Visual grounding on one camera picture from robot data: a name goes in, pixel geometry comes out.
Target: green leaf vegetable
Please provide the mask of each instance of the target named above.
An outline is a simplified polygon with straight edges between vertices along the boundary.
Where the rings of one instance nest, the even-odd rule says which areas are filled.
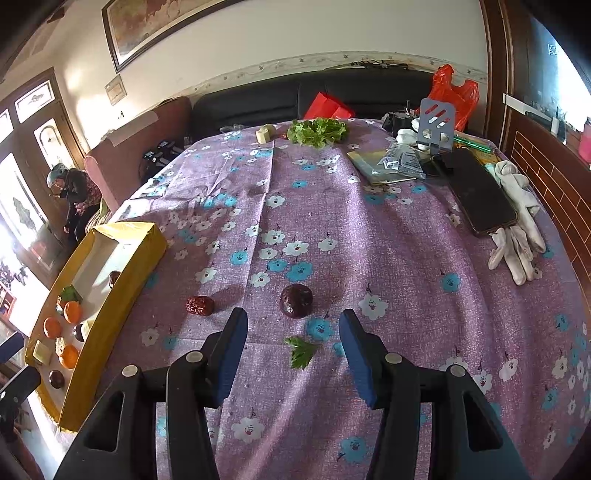
[[[308,343],[300,337],[288,337],[283,341],[292,347],[291,367],[301,368],[302,370],[308,366],[320,346]]]
[[[310,147],[323,148],[327,144],[332,145],[347,135],[346,123],[334,118],[317,118],[300,122],[294,120],[287,131],[287,138],[292,143],[308,145]]]

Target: red plastic bag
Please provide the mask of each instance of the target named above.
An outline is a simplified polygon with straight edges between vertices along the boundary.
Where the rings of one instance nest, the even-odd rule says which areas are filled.
[[[355,112],[344,103],[326,93],[320,92],[304,115],[304,120],[314,118],[353,118]]]
[[[474,80],[466,80],[459,87],[452,85],[452,74],[451,65],[444,65],[433,74],[433,87],[429,98],[448,102],[456,107],[456,130],[463,132],[480,99],[480,93]]]

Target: white wall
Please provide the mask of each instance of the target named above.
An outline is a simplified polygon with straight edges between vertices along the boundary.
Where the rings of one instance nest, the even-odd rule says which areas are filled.
[[[105,3],[74,2],[47,47],[0,85],[1,98],[53,65],[74,129],[90,147],[108,128],[183,89],[268,60],[391,51],[487,70],[478,0],[246,0],[197,20],[139,56],[121,72],[128,96],[111,107],[104,87],[115,71],[102,24]],[[124,120],[117,119],[120,111]]]

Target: picture frame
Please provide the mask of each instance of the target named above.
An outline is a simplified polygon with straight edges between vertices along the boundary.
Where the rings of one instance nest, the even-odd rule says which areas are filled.
[[[109,0],[102,16],[115,73],[177,30],[242,1],[176,0],[173,7],[167,0]]]

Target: person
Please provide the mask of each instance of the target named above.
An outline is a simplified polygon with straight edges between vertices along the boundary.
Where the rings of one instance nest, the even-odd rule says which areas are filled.
[[[51,169],[47,176],[47,186],[57,186],[61,192],[56,196],[68,201],[64,232],[78,246],[86,235],[86,224],[99,210],[102,198],[99,188],[85,171],[67,168],[63,163],[58,163]]]

